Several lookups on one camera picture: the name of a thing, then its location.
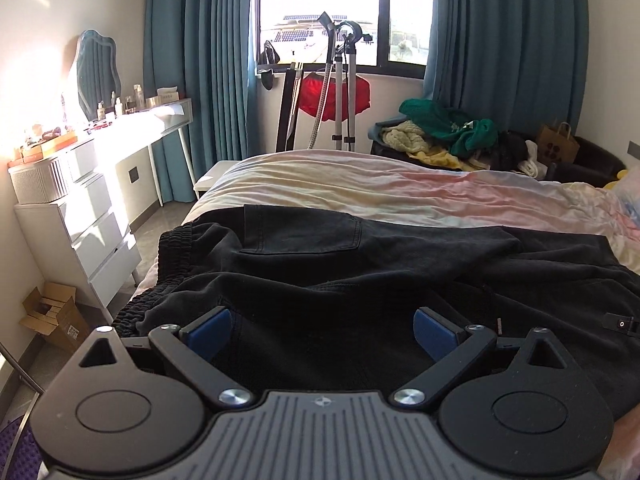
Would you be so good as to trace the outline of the black pants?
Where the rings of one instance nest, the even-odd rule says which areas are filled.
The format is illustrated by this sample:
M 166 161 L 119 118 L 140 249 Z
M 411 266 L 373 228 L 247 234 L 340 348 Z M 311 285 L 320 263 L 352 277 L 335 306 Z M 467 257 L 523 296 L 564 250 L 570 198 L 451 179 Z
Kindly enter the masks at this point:
M 595 235 L 444 229 L 335 211 L 243 206 L 166 232 L 156 285 L 115 318 L 120 336 L 232 314 L 216 365 L 255 392 L 391 392 L 427 367 L 412 321 L 427 307 L 508 337 L 545 327 L 615 417 L 639 402 L 639 341 L 608 330 L 637 316 L 639 279 Z

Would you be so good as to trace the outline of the cardboard box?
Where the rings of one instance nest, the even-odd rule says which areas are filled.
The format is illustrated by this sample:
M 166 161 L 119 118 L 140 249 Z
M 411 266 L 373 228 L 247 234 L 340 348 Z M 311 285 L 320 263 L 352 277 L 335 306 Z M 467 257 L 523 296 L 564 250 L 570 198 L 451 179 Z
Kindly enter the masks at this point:
M 45 282 L 43 292 L 35 287 L 23 301 L 21 326 L 40 335 L 68 353 L 74 353 L 91 330 L 76 306 L 76 288 Z

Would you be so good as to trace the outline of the white drawer dresser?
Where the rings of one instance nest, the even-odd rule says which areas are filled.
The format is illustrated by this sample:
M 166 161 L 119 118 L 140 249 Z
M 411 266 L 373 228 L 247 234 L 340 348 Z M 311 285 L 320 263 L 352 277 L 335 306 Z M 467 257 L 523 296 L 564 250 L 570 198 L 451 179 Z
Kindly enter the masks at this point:
M 77 301 L 114 320 L 108 308 L 141 262 L 124 206 L 111 193 L 93 140 L 57 157 L 70 182 L 68 194 L 47 204 L 17 202 L 14 211 L 44 279 L 76 288 Z

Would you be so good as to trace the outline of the white stool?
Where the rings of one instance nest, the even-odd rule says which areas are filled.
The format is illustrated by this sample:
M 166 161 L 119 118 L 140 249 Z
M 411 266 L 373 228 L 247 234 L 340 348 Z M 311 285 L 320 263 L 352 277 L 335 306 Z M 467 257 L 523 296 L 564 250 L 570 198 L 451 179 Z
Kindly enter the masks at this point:
M 201 195 L 205 193 L 233 166 L 238 163 L 237 160 L 221 160 L 206 171 L 193 185 L 193 191 Z

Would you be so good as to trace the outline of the chrome curved pole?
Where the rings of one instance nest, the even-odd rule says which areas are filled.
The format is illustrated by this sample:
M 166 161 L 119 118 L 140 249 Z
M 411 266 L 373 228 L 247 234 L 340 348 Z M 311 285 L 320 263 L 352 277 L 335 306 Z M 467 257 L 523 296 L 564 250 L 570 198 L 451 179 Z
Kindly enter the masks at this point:
M 24 431 L 29 421 L 29 417 L 32 414 L 32 411 L 34 410 L 38 400 L 40 399 L 40 396 L 43 395 L 44 390 L 38 384 L 38 382 L 36 382 L 35 379 L 32 378 L 32 376 L 30 376 L 26 372 L 26 370 L 24 370 L 24 367 L 22 367 L 20 362 L 18 362 L 17 359 L 15 359 L 14 356 L 12 356 L 11 352 L 9 352 L 9 350 L 4 346 L 4 344 L 0 344 L 0 351 L 1 351 L 1 355 L 6 359 L 6 362 L 8 362 L 12 366 L 12 368 L 14 369 L 14 372 L 18 375 L 21 381 L 24 382 L 26 386 L 30 390 L 32 390 L 32 392 L 34 393 L 34 395 L 32 396 L 32 400 L 29 402 L 28 407 L 26 408 L 26 411 L 23 414 L 23 417 L 20 422 L 20 426 L 18 426 L 16 430 L 16 434 L 9 448 L 9 452 L 8 454 L 6 454 L 6 462 L 4 463 L 2 474 L 1 474 L 1 479 L 6 480 L 7 478 L 9 478 L 9 473 L 12 467 L 14 456 L 18 446 L 20 445 L 22 435 L 24 434 Z

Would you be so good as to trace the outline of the purple cushion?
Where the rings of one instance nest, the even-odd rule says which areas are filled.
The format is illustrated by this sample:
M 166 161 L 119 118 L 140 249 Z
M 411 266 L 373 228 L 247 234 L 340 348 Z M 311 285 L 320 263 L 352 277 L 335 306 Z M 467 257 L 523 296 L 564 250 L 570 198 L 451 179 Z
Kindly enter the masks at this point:
M 0 470 L 6 466 L 6 458 L 14 442 L 21 419 L 16 418 L 1 430 L 0 442 Z M 42 463 L 39 448 L 32 436 L 32 430 L 27 425 L 21 434 L 20 442 L 11 460 L 11 467 L 6 478 L 9 480 L 37 480 L 38 471 Z

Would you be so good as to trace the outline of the green garment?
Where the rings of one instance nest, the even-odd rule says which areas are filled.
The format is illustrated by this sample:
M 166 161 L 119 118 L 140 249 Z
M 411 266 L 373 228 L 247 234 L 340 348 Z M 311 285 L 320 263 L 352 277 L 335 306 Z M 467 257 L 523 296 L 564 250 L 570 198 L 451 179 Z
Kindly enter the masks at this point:
M 443 107 L 429 99 L 408 99 L 400 104 L 406 116 L 451 155 L 467 159 L 477 151 L 492 148 L 499 130 L 490 119 L 473 119 L 461 110 Z

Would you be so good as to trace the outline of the beige knitted garment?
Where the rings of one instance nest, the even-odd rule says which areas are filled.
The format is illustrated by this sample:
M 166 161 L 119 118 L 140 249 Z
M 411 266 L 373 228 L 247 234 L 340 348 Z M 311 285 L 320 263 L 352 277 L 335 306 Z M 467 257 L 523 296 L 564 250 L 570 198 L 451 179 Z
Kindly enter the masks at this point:
M 426 133 L 411 120 L 383 128 L 381 138 L 390 148 L 407 154 L 426 153 L 432 147 Z

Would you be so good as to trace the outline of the white vanity table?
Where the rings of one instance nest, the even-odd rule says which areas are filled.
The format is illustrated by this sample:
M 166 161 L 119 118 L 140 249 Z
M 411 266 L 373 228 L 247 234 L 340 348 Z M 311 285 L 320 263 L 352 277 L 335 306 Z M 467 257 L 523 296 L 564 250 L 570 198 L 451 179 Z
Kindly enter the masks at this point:
M 194 185 L 192 158 L 188 142 L 186 142 L 186 127 L 193 122 L 193 106 L 190 98 L 163 104 L 149 110 L 142 110 L 134 114 L 127 114 L 115 118 L 112 122 L 102 122 L 97 126 L 90 125 L 78 136 L 78 142 L 93 140 L 98 159 L 103 158 L 117 164 L 144 148 L 148 152 L 152 178 L 158 203 L 164 206 L 160 180 L 155 168 L 153 144 L 163 140 L 165 136 L 178 133 L 183 160 Z

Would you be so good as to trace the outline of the brown paper bag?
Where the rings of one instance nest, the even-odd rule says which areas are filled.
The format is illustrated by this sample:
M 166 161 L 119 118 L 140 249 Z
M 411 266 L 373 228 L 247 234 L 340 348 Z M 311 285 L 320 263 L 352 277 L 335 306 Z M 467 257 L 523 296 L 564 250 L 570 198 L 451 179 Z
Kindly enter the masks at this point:
M 543 164 L 572 164 L 579 151 L 579 143 L 572 133 L 568 122 L 561 122 L 558 126 L 542 125 L 536 142 L 538 146 L 537 158 Z

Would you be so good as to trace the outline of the white perforated speaker box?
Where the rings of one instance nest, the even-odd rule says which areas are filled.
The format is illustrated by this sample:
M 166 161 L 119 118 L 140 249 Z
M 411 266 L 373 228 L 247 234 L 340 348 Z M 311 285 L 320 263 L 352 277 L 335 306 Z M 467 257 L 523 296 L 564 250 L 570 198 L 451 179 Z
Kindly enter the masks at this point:
M 17 201 L 23 205 L 54 202 L 67 195 L 70 187 L 57 157 L 15 166 L 9 175 Z

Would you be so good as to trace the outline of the orange box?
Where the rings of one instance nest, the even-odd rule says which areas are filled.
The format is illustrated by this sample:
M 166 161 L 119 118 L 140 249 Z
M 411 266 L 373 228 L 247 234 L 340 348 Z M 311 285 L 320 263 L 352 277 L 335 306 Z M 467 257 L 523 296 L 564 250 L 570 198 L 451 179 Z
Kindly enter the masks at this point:
M 14 159 L 8 162 L 10 168 L 30 164 L 31 162 L 40 162 L 59 151 L 68 148 L 78 141 L 78 136 L 73 131 L 52 136 L 50 139 L 41 139 L 40 141 L 28 145 L 23 145 L 14 151 Z

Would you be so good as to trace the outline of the wavy vanity mirror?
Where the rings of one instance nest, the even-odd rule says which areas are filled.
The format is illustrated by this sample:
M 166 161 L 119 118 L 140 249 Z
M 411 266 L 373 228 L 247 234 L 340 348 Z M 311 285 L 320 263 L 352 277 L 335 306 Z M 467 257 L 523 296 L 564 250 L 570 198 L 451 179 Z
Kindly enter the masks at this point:
M 75 58 L 78 99 L 88 120 L 98 118 L 99 104 L 112 112 L 122 92 L 116 53 L 115 40 L 94 29 L 79 37 Z

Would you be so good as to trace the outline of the teal curtain right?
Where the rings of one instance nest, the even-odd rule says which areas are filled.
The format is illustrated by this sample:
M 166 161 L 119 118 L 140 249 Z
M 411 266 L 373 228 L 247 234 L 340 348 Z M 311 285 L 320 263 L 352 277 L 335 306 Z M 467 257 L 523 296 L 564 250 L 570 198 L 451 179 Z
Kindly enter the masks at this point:
M 588 0 L 434 0 L 424 96 L 501 130 L 576 127 Z

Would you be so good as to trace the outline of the teal curtain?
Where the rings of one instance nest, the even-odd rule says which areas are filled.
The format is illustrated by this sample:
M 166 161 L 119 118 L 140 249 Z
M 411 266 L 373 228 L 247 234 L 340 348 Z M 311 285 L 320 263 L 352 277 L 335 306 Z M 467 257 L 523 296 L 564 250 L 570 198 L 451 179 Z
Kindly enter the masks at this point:
M 501 130 L 576 127 L 588 0 L 434 0 L 424 96 Z
M 143 90 L 174 87 L 192 102 L 184 136 L 152 153 L 164 202 L 194 199 L 220 160 L 259 152 L 252 0 L 145 0 Z

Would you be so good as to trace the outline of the teal curtain left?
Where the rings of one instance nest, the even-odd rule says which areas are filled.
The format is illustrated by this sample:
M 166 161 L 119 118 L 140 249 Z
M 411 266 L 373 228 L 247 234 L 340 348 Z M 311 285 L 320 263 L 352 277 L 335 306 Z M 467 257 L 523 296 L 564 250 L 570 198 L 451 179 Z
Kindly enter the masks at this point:
M 259 152 L 252 0 L 145 0 L 143 90 L 174 87 L 192 102 L 184 136 L 152 153 L 164 202 L 194 199 L 220 160 Z

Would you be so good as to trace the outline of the silver garment steamer stand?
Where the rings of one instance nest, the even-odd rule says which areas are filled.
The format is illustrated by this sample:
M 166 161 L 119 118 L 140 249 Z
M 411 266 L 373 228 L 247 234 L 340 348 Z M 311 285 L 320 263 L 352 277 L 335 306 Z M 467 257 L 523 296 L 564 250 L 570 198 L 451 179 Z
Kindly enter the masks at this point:
M 357 44 L 372 42 L 359 23 L 351 20 L 334 21 L 326 12 L 318 17 L 319 24 L 328 36 L 326 65 L 314 125 L 311 129 L 308 148 L 316 145 L 322 117 L 329 102 L 330 90 L 334 90 L 334 133 L 331 136 L 337 151 L 346 146 L 347 151 L 356 148 L 357 115 Z

